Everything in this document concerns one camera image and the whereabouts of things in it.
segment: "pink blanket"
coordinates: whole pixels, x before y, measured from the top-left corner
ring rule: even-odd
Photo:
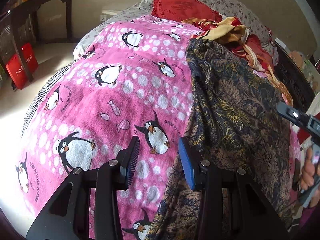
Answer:
[[[73,168],[100,167],[138,135],[135,177],[118,192],[118,207],[124,239],[144,239],[193,103],[185,49],[197,32],[150,15],[111,23],[53,85],[24,132],[16,164],[17,188],[35,216]]]

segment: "metal screw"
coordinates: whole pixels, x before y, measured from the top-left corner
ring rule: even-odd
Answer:
[[[117,160],[110,160],[108,163],[110,166],[116,166],[118,164],[118,161]]]
[[[243,168],[237,169],[237,172],[238,172],[240,175],[244,175],[244,174],[245,174],[245,170],[244,170]]]
[[[73,171],[72,171],[72,173],[73,173],[74,175],[77,175],[77,174],[79,174],[79,173],[81,173],[81,172],[82,172],[82,169],[79,168],[79,167],[74,168]]]
[[[210,165],[210,162],[208,160],[201,161],[201,165],[204,167],[208,167]]]

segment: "red paper bag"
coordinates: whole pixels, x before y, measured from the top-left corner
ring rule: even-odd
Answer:
[[[36,60],[35,55],[33,54],[31,44],[24,44],[21,50],[23,53],[23,57],[27,62],[29,71],[33,73],[38,68],[38,62]],[[23,71],[22,65],[18,59],[17,54],[14,54],[5,66],[16,87],[18,89],[22,89],[28,79]]]

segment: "dark floral blanket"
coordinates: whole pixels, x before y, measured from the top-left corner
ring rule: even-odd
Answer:
[[[186,50],[194,104],[185,135],[219,168],[246,169],[281,219],[290,223],[290,125],[275,109],[281,92],[255,75],[247,62],[214,41],[191,39]],[[227,233],[227,193],[224,232]],[[177,156],[146,239],[193,239],[200,192],[185,181]]]

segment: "electrical outlet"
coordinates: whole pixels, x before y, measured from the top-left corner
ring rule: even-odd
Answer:
[[[107,16],[104,15],[104,14],[101,14],[101,15],[100,15],[100,21],[101,21],[101,22],[105,22],[106,20],[107,20]]]

